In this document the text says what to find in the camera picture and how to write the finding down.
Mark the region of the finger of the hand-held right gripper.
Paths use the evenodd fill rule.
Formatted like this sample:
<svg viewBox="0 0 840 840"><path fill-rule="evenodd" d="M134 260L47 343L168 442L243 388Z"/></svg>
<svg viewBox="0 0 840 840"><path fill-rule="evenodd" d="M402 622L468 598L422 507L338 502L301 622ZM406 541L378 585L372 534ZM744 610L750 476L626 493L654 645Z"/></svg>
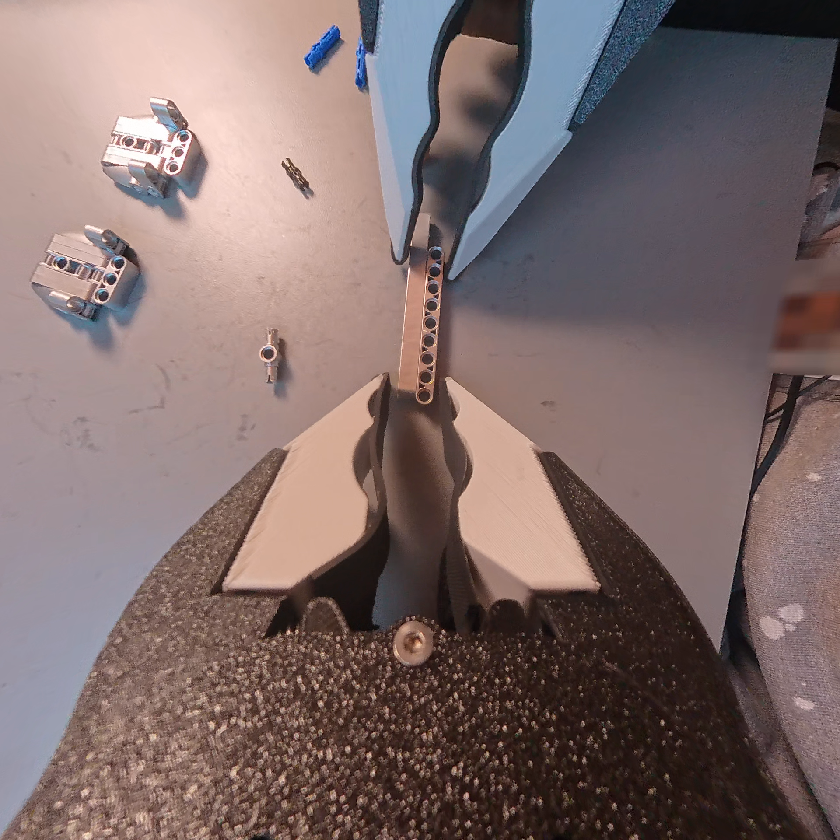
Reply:
<svg viewBox="0 0 840 840"><path fill-rule="evenodd" d="M526 2L521 78L509 110L488 139L486 183L450 256L455 278L473 261L571 139L570 124L624 3Z"/></svg>
<svg viewBox="0 0 840 840"><path fill-rule="evenodd" d="M424 187L422 160L439 124L438 82L459 31L459 1L366 1L364 48L385 220L407 258Z"/></svg>

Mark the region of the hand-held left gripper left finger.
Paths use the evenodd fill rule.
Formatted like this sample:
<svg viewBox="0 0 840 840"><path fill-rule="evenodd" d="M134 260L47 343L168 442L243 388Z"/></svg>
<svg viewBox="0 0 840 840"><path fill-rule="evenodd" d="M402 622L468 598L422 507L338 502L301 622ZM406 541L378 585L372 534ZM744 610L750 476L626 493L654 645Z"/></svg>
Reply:
<svg viewBox="0 0 840 840"><path fill-rule="evenodd" d="M387 373L295 437L222 579L223 592L288 594L347 560L385 519Z"/></svg>

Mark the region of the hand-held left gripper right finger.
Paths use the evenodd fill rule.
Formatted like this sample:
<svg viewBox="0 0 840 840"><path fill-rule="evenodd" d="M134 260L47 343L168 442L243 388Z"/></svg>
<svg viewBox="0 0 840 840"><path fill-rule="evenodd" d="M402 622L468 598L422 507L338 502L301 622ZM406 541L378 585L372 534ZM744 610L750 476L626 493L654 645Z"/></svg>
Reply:
<svg viewBox="0 0 840 840"><path fill-rule="evenodd" d="M471 469L458 517L482 605L530 607L538 595L598 592L535 444L462 385L446 383Z"/></svg>

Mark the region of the long grey toy beam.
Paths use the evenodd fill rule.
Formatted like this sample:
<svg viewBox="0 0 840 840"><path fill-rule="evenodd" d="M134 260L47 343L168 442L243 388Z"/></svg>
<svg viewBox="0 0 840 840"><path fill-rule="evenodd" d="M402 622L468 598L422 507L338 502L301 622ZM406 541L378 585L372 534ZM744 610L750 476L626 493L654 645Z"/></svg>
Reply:
<svg viewBox="0 0 840 840"><path fill-rule="evenodd" d="M409 248L402 348L396 389L419 405L434 400L445 255L437 228L420 213Z"/></svg>

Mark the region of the small silver toy connector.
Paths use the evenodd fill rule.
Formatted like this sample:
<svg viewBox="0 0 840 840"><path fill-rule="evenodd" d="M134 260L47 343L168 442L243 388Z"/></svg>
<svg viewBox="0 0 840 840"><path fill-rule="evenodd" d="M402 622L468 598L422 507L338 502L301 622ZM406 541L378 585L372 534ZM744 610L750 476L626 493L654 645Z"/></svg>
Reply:
<svg viewBox="0 0 840 840"><path fill-rule="evenodd" d="M259 349L259 358L266 369L266 383L276 384L280 364L284 359L282 341L277 329L266 328L266 341Z"/></svg>

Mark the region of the silver toy engine block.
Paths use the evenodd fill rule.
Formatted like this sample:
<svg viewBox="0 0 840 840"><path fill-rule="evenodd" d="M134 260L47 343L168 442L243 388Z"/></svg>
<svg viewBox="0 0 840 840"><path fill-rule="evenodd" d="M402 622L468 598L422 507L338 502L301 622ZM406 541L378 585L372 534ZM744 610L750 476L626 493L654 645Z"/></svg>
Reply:
<svg viewBox="0 0 840 840"><path fill-rule="evenodd" d="M151 98L150 110L117 118L101 167L115 183L163 199L172 184L192 180L201 147L173 100Z"/></svg>
<svg viewBox="0 0 840 840"><path fill-rule="evenodd" d="M103 308L124 307L140 267L129 244L111 229L54 234L30 284L52 309L92 321Z"/></svg>

